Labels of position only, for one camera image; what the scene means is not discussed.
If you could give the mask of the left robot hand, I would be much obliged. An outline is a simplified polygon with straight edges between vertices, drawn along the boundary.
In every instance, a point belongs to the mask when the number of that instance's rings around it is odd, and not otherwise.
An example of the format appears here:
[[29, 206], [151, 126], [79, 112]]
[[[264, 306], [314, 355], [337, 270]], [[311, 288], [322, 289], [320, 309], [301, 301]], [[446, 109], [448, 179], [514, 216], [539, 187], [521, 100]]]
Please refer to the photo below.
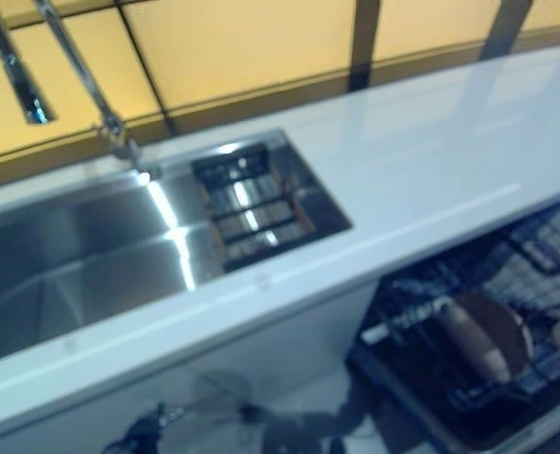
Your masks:
[[159, 403], [138, 417], [123, 437], [106, 445], [102, 453], [157, 453], [165, 428], [185, 414], [184, 407]]

